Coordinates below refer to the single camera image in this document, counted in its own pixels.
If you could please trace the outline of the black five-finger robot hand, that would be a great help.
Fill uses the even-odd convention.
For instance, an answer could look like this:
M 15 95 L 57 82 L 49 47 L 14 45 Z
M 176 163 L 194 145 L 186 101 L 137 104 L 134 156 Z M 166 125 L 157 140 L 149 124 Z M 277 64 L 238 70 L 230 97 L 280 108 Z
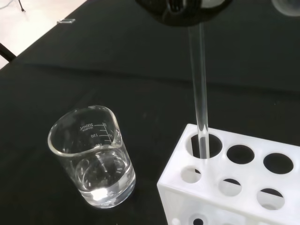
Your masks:
M 243 11 L 268 4 L 283 15 L 300 15 L 298 0 L 136 0 L 135 3 L 157 22 L 172 27 L 205 23 L 232 8 Z

